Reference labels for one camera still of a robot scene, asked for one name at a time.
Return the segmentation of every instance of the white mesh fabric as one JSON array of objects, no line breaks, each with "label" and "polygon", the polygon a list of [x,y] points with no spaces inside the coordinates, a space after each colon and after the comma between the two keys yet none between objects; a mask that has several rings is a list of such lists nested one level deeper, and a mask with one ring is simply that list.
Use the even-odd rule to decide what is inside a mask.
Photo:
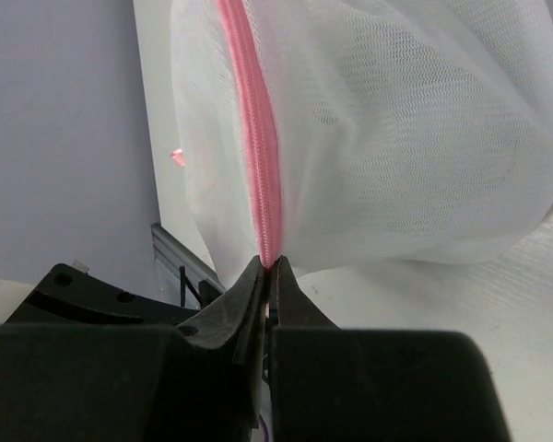
[{"label": "white mesh fabric", "polygon": [[219,279],[230,286],[258,247],[238,91],[214,0],[174,1],[171,63],[187,198]]},{"label": "white mesh fabric", "polygon": [[245,4],[294,265],[477,262],[545,216],[553,24],[543,1]]}]

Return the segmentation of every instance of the mesh laundry bag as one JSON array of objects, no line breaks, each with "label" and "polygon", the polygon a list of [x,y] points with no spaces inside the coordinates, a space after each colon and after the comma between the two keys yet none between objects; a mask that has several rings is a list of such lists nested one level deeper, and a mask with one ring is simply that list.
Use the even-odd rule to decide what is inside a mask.
[{"label": "mesh laundry bag", "polygon": [[175,0],[188,198],[219,277],[479,262],[553,203],[542,0]]}]

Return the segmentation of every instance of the gray wall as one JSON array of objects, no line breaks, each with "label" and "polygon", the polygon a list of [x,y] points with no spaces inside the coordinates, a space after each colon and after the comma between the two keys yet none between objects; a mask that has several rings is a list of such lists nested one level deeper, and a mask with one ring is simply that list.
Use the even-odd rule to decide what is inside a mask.
[{"label": "gray wall", "polygon": [[153,294],[158,216],[131,0],[0,0],[0,278]]}]

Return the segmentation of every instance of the zipper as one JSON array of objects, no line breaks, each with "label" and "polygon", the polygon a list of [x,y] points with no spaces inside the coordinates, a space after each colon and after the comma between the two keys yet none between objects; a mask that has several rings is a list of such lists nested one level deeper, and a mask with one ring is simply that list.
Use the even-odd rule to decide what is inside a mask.
[{"label": "zipper", "polygon": [[269,269],[282,243],[277,127],[243,0],[216,2],[240,96],[253,225],[260,259]]}]

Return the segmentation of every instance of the screw hole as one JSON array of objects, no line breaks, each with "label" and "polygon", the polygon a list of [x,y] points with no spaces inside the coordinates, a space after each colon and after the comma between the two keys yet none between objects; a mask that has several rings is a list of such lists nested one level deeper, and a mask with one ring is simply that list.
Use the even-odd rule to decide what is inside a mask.
[{"label": "screw hole", "polygon": [[133,302],[134,299],[135,299],[135,295],[132,295],[127,292],[122,292],[119,295],[117,295],[117,301],[119,301],[122,304]]},{"label": "screw hole", "polygon": [[192,325],[181,325],[178,328],[178,331],[184,336],[195,336],[197,333],[199,333],[199,329]]},{"label": "screw hole", "polygon": [[60,287],[68,287],[72,284],[72,277],[69,274],[59,273],[55,276],[53,281],[55,282],[55,285],[59,285]]}]

